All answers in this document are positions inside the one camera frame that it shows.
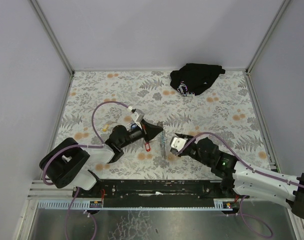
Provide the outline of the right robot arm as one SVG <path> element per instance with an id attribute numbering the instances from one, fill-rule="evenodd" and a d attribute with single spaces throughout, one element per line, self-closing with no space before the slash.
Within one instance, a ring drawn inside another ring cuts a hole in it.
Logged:
<path id="1" fill-rule="evenodd" d="M 197 140 L 192 135 L 176 134 L 170 142 L 171 152 L 189 156 L 210 168 L 238 196 L 263 199 L 281 205 L 304 219 L 304 173 L 287 175 L 254 166 L 234 151 L 223 152 L 209 138 Z"/>

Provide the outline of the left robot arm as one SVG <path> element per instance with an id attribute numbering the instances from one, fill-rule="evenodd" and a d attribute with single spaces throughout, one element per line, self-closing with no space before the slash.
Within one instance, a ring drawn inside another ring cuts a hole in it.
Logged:
<path id="1" fill-rule="evenodd" d="M 162 126 L 142 120 L 141 126 L 134 123 L 130 129 L 123 125 L 115 126 L 109 138 L 99 146 L 81 145 L 72 137 L 66 138 L 40 161 L 43 176 L 51 181 L 45 184 L 59 189 L 73 185 L 90 190 L 99 179 L 90 169 L 85 169 L 85 164 L 99 161 L 115 163 L 124 155 L 123 148 L 139 140 L 145 141 L 146 151 L 149 151 L 149 142 L 163 130 Z"/>

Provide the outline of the grey keyring with blue handle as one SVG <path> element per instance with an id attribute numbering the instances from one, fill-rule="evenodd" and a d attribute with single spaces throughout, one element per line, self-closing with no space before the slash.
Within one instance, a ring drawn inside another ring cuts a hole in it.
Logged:
<path id="1" fill-rule="evenodd" d="M 166 160 L 166 158 L 167 158 L 167 155 L 166 155 L 166 142 L 167 142 L 167 138 L 166 138 L 165 126 L 164 126 L 164 124 L 163 124 L 162 121 L 159 121 L 157 123 L 157 125 L 159 127 L 163 128 L 163 131 L 159 134 L 159 139 L 160 139 L 161 155 Z"/>

